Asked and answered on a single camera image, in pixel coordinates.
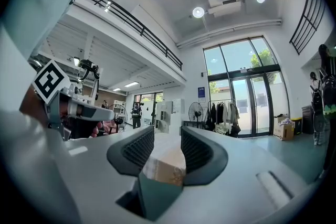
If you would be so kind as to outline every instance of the balcony railing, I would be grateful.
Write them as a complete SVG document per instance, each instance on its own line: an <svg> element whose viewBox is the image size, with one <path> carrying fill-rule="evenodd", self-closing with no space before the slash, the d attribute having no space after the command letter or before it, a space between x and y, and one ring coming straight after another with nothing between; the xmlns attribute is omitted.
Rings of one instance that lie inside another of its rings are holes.
<svg viewBox="0 0 336 224"><path fill-rule="evenodd" d="M319 28L325 9L324 0L306 0L299 24L289 41L298 55L300 55Z"/></svg>
<svg viewBox="0 0 336 224"><path fill-rule="evenodd" d="M158 48L167 58L169 58L177 67L182 70L182 62L179 58L143 23L135 18L122 6L114 2L113 0L91 0L94 5L99 5L106 12L117 16L122 22L128 24L132 29L139 33L140 36L147 39L156 48Z"/></svg>

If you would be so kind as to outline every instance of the gray floor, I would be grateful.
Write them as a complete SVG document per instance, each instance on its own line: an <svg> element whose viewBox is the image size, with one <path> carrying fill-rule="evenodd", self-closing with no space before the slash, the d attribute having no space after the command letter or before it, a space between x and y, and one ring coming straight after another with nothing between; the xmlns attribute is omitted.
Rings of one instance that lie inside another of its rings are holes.
<svg viewBox="0 0 336 224"><path fill-rule="evenodd" d="M275 136L249 138L244 141L258 145L272 153L308 184L314 182L322 172L327 146L326 143L314 146L312 134L295 135L291 141L281 141Z"/></svg>

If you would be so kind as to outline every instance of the electric fan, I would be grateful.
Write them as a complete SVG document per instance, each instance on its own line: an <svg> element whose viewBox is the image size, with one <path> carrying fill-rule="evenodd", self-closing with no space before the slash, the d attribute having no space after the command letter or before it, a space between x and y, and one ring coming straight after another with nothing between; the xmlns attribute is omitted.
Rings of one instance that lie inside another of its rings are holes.
<svg viewBox="0 0 336 224"><path fill-rule="evenodd" d="M125 130L125 126L127 124L128 115L126 108L120 104L113 104L110 107L113 107L113 111L115 112L116 116L114 118L114 122L117 125L116 132L118 132L119 128L121 127L122 130Z"/></svg>
<svg viewBox="0 0 336 224"><path fill-rule="evenodd" d="M189 120L196 121L198 128L198 123L203 121L203 116L203 108L201 105L197 102L193 102L189 107Z"/></svg>

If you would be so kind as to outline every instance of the blue sign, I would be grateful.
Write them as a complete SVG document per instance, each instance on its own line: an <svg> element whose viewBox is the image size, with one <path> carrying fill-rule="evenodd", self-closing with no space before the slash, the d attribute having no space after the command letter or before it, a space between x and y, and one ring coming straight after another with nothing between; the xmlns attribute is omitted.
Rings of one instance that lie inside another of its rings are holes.
<svg viewBox="0 0 336 224"><path fill-rule="evenodd" d="M204 87L198 88L198 102L205 103L205 88Z"/></svg>
<svg viewBox="0 0 336 224"><path fill-rule="evenodd" d="M204 87L199 87L198 88L198 98L205 97L205 88Z"/></svg>

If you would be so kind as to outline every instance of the air conditioner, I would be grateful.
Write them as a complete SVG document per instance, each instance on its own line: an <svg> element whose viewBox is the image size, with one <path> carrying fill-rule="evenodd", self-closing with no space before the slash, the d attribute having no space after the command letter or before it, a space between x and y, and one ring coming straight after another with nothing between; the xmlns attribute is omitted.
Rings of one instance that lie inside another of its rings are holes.
<svg viewBox="0 0 336 224"><path fill-rule="evenodd" d="M208 0L210 9L209 14L213 14L215 17L232 14L240 11L242 2L240 0Z"/></svg>

